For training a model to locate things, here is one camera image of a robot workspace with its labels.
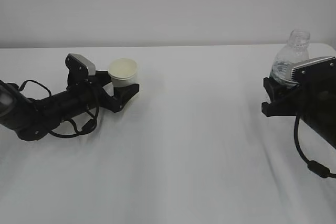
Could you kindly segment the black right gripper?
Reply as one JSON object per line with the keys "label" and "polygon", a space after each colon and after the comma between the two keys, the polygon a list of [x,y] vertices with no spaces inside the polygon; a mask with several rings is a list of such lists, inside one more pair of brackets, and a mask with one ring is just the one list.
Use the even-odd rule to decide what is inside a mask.
{"label": "black right gripper", "polygon": [[[272,77],[263,79],[266,102],[261,104],[261,112],[266,117],[295,116],[303,119],[335,119],[335,76],[313,83],[282,85]],[[288,102],[276,103],[300,88],[299,109]]]}

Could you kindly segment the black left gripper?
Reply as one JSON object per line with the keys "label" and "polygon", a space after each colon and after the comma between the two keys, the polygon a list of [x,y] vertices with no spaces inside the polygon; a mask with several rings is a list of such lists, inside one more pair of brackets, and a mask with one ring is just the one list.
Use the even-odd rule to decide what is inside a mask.
{"label": "black left gripper", "polygon": [[111,82],[107,71],[97,70],[94,76],[87,76],[83,72],[69,70],[67,90],[75,95],[88,110],[98,107],[116,113],[122,111],[125,105],[139,93],[140,85],[135,83],[113,88],[114,94],[109,95],[104,87]]}

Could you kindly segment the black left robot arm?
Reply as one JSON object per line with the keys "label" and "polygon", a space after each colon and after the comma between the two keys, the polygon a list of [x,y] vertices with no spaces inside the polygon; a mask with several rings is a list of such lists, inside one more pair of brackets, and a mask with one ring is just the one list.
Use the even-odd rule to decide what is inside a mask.
{"label": "black left robot arm", "polygon": [[20,86],[1,82],[1,125],[24,141],[47,134],[64,139],[87,135],[96,129],[101,108],[120,112],[140,91],[138,65],[132,59],[117,59],[107,71],[98,71],[79,54],[68,54],[65,64],[66,90],[44,99],[22,94],[28,81]]}

